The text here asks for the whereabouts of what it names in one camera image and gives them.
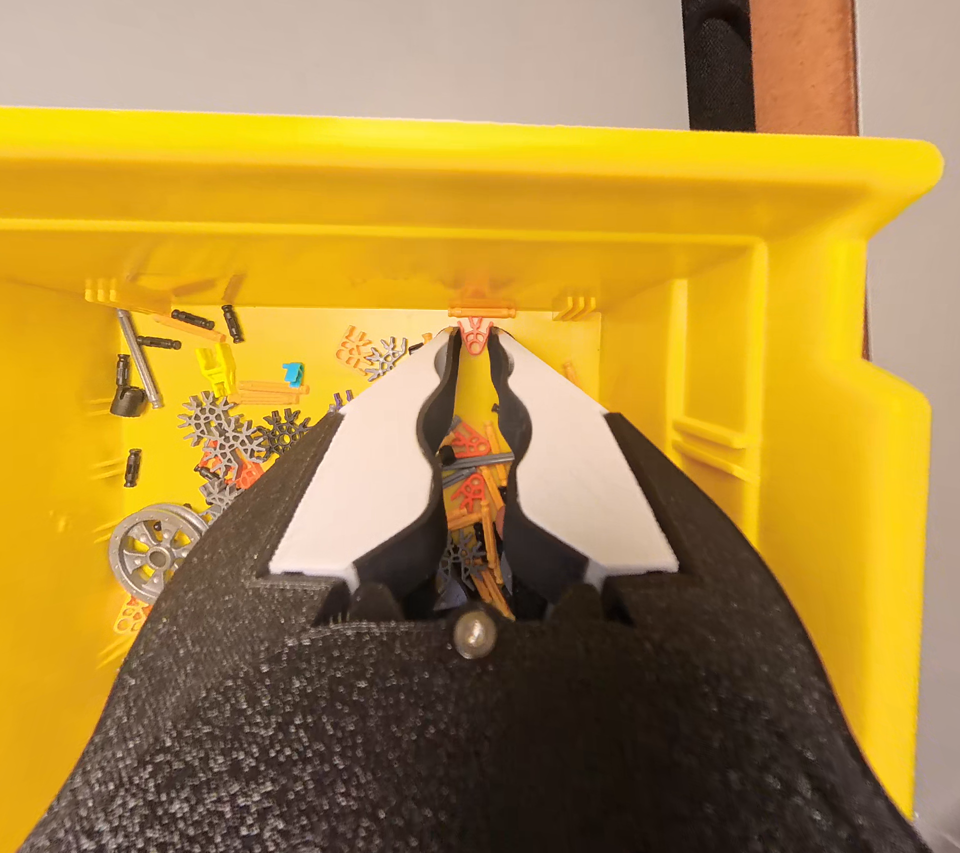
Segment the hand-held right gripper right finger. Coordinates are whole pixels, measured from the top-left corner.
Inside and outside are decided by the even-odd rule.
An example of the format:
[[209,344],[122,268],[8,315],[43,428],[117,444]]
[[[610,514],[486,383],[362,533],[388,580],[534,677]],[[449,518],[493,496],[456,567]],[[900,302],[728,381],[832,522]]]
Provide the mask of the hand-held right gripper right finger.
[[503,537],[514,576],[555,606],[581,584],[678,573],[606,408],[509,332],[492,332],[487,352],[513,454]]

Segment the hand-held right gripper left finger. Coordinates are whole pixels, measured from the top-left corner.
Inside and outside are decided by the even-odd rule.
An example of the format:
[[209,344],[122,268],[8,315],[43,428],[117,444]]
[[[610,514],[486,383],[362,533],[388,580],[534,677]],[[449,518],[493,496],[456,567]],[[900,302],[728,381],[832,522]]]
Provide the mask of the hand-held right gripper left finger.
[[462,336],[446,329],[342,412],[270,558],[272,576],[378,583],[402,601],[437,571],[448,524],[437,454]]

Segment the pile of dark wheel parts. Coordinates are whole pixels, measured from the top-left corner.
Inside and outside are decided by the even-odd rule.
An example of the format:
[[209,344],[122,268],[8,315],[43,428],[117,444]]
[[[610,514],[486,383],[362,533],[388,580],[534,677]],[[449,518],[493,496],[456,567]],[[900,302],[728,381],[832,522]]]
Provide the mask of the pile of dark wheel parts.
[[[99,536],[121,600],[113,619],[115,644],[130,646],[154,606],[132,597],[111,569],[114,529],[151,505],[185,506],[208,529],[243,499],[257,481],[306,442],[335,430],[334,415],[458,319],[438,310],[388,309],[385,318],[348,323],[341,310],[319,319],[294,308],[256,307],[239,316],[222,305],[222,330],[213,320],[176,309],[160,324],[177,337],[149,336],[130,313],[119,319],[118,353],[109,413],[126,441],[118,474],[126,515]],[[495,307],[473,316],[495,326],[517,312]],[[425,615],[479,602],[514,620],[518,591],[497,521],[508,498],[514,455],[496,425],[498,400],[489,375],[488,348],[470,355],[463,345],[449,433],[440,442],[442,503],[447,538],[437,571],[411,595]]]

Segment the yellow plastic parts bin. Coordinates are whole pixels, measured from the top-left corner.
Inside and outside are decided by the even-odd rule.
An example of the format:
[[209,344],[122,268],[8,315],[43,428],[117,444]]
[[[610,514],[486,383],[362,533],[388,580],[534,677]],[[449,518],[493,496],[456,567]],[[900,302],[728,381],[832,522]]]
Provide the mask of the yellow plastic parts bin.
[[870,239],[940,180],[923,141],[335,117],[2,110],[2,851],[41,818],[130,647],[107,542],[198,501],[193,342],[110,414],[113,307],[238,308],[237,376],[360,391],[358,335],[513,308],[758,548],[907,816],[930,405],[861,355]]

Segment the grey spoked wheel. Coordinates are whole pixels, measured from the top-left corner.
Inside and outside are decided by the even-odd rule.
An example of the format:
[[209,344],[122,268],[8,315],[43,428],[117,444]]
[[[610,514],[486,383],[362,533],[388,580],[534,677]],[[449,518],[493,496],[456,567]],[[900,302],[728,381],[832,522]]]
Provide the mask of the grey spoked wheel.
[[107,547],[110,569],[124,591],[152,606],[208,528],[188,506],[144,507],[114,528]]

